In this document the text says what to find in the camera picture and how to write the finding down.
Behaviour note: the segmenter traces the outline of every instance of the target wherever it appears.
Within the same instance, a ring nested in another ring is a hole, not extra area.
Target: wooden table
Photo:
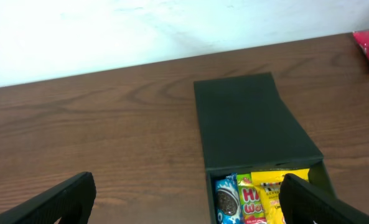
[[[90,223],[208,223],[193,81],[268,71],[369,214],[369,70],[348,34],[0,88],[0,212],[87,170]]]

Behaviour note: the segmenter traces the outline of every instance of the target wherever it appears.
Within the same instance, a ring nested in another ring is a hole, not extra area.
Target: open box
[[[279,97],[270,73],[194,83],[211,223],[215,181],[231,173],[310,168],[309,182],[335,196],[323,155]]]

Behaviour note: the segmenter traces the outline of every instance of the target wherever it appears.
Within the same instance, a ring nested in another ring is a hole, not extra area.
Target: yellow snack wrapper
[[[264,214],[267,218],[267,224],[285,223],[283,212],[279,204],[278,194],[281,182],[285,174],[295,174],[298,177],[309,181],[309,169],[299,170],[274,170],[252,172],[251,178],[256,191],[259,194],[261,204],[264,208]]]

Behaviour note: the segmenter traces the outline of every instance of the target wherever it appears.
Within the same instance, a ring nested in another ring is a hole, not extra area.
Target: cookie image
[[[240,206],[240,202],[237,201],[235,196],[227,189],[217,190],[217,207],[225,215],[235,215]]]

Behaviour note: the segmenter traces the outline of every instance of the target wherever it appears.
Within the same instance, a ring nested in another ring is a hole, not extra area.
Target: oreo cookie package
[[[216,181],[217,220],[219,224],[242,223],[240,197],[236,184],[236,174]]]

